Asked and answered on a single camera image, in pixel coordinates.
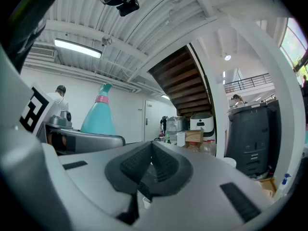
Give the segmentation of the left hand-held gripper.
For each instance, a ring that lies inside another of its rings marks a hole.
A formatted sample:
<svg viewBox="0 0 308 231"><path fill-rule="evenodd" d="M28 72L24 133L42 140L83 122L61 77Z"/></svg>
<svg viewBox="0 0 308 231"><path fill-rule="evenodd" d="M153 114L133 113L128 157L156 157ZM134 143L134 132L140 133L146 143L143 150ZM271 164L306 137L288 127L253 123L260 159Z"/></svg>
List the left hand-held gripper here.
<svg viewBox="0 0 308 231"><path fill-rule="evenodd" d="M126 145L122 136L84 133L71 129L72 116L69 111L61 111L57 103L36 84L32 84L31 90L33 95L22 113L20 123L40 142L50 144L58 153L92 153Z"/></svg>

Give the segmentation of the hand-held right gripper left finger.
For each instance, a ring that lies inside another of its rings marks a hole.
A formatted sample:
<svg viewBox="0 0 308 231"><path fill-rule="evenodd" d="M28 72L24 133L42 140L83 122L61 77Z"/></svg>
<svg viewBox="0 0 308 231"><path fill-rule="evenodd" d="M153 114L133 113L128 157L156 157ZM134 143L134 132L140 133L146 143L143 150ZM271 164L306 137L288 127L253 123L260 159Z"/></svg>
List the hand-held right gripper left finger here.
<svg viewBox="0 0 308 231"><path fill-rule="evenodd" d="M151 162L150 142L61 156L44 144L43 151L60 196L69 194L80 204L87 200L113 218L138 215L137 190Z"/></svg>

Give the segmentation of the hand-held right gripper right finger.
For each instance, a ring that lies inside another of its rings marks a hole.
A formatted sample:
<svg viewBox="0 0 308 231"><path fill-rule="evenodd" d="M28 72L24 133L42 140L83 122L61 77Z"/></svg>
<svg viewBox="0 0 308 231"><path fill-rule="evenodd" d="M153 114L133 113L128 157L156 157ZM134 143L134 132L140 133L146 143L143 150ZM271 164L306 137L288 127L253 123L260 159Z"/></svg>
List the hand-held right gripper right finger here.
<svg viewBox="0 0 308 231"><path fill-rule="evenodd" d="M158 181L139 230L229 231L272 204L258 183L212 155L154 141L151 160Z"/></svg>

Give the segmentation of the teal cup with pink toothbrush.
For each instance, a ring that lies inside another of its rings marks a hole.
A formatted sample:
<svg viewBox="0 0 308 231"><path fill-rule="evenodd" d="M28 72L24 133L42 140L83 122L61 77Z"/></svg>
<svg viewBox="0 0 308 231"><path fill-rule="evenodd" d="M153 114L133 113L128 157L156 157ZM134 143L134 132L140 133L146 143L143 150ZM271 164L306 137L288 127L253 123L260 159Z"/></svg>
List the teal cup with pink toothbrush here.
<svg viewBox="0 0 308 231"><path fill-rule="evenodd" d="M95 103L89 110L80 131L100 135L116 135L111 108L109 106L108 92L112 84L100 86Z"/></svg>

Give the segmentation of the white carton box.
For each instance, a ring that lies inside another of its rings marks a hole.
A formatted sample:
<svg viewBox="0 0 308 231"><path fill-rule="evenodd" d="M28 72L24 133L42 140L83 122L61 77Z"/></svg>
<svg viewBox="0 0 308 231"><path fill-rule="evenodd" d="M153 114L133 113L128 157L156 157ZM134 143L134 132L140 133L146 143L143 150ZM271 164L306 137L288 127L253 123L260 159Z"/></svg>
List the white carton box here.
<svg viewBox="0 0 308 231"><path fill-rule="evenodd" d="M177 133L177 146L183 147L186 145L186 132L181 131Z"/></svg>

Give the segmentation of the small cardboard box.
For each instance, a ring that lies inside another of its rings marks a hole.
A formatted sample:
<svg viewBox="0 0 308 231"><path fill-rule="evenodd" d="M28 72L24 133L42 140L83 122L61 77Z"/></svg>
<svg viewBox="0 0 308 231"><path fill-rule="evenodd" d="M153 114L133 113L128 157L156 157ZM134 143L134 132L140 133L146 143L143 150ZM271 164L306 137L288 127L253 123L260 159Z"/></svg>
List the small cardboard box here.
<svg viewBox="0 0 308 231"><path fill-rule="evenodd" d="M186 142L202 143L203 138L204 138L204 130L202 128L199 130L188 130L185 132Z"/></svg>

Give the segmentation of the grey cooker appliance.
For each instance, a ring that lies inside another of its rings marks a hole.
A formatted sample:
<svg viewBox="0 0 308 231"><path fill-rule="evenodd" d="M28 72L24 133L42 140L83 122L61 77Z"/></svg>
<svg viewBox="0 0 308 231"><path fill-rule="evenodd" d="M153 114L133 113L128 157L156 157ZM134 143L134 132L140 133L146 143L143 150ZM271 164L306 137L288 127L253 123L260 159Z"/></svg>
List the grey cooker appliance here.
<svg viewBox="0 0 308 231"><path fill-rule="evenodd" d="M183 116L172 116L167 119L167 132L181 132L188 130L188 122Z"/></svg>

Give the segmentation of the white door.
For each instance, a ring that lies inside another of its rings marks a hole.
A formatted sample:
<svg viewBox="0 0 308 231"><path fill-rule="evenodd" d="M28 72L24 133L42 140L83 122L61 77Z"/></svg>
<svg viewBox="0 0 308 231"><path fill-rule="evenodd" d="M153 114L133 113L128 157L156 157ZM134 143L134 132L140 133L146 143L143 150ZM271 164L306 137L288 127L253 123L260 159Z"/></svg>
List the white door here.
<svg viewBox="0 0 308 231"><path fill-rule="evenodd" d="M160 120L168 115L169 106L164 102L145 100L144 102L144 140L153 141L160 135Z"/></svg>

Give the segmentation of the white round appliance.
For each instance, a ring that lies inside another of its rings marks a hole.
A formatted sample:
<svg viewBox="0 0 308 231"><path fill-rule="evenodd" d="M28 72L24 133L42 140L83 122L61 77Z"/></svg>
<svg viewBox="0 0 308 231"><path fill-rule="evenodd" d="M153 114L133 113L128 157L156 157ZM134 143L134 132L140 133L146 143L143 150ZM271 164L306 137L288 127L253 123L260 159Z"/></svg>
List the white round appliance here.
<svg viewBox="0 0 308 231"><path fill-rule="evenodd" d="M210 113L197 113L190 118L190 130L204 131L204 138L215 136L214 117Z"/></svg>

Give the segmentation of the black waste bin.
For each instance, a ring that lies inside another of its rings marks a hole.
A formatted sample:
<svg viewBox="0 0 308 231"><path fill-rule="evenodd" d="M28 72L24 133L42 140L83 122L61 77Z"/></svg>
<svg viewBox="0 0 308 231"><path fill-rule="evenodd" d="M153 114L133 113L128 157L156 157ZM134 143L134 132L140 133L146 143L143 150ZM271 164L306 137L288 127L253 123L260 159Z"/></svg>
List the black waste bin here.
<svg viewBox="0 0 308 231"><path fill-rule="evenodd" d="M251 178L272 177L281 147L279 101L247 104L228 112L230 121L226 157L236 161L236 169Z"/></svg>

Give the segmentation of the long ceiling light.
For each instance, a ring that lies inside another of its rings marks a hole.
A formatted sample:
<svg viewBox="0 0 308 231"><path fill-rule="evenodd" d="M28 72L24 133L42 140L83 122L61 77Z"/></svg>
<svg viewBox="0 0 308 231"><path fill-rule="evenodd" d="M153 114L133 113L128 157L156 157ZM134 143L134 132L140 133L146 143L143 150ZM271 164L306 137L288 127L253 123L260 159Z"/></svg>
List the long ceiling light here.
<svg viewBox="0 0 308 231"><path fill-rule="evenodd" d="M56 38L54 40L54 44L56 47L64 48L64 49L71 50L71 51L76 51L76 52L86 54L86 55L89 55L97 59L100 59L102 56L102 52L99 50L96 50L94 48L91 48L91 47L88 47L88 46L85 46L79 43L71 42L68 40Z"/></svg>

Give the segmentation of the ceiling air vent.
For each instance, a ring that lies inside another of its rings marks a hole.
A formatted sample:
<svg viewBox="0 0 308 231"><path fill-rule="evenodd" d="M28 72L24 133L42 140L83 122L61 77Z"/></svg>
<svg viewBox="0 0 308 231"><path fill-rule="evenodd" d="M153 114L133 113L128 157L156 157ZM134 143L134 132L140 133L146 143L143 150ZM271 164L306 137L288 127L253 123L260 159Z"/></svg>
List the ceiling air vent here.
<svg viewBox="0 0 308 231"><path fill-rule="evenodd" d="M57 56L57 50L51 50L46 48L40 47L32 47L29 51L29 54L40 56L40 57L47 57L47 58L55 58Z"/></svg>

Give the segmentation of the black balcony railing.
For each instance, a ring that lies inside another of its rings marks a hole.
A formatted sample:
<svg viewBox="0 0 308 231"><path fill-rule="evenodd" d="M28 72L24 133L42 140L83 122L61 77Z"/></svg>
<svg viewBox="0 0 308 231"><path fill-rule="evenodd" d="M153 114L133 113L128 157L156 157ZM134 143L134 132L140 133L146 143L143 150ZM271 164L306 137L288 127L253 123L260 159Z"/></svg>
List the black balcony railing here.
<svg viewBox="0 0 308 231"><path fill-rule="evenodd" d="M268 73L224 84L224 89L226 93L231 93L267 84L272 84L271 76Z"/></svg>

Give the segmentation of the person's dark clothing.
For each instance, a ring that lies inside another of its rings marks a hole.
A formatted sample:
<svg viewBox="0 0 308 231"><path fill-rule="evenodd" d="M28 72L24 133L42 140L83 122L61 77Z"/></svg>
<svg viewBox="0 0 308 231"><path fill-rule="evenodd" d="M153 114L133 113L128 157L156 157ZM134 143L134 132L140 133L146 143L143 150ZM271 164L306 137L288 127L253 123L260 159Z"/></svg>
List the person's dark clothing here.
<svg viewBox="0 0 308 231"><path fill-rule="evenodd" d="M0 0L0 44L18 73L55 0Z"/></svg>

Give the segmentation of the large window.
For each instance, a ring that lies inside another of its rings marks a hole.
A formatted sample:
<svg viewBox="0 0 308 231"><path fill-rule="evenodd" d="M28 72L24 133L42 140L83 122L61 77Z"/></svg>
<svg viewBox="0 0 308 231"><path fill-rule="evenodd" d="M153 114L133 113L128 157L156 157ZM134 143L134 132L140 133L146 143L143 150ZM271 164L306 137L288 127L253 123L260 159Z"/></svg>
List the large window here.
<svg viewBox="0 0 308 231"><path fill-rule="evenodd" d="M288 18L280 50L286 57L292 69L294 69L304 57L307 49L308 42L302 29L294 18Z"/></svg>

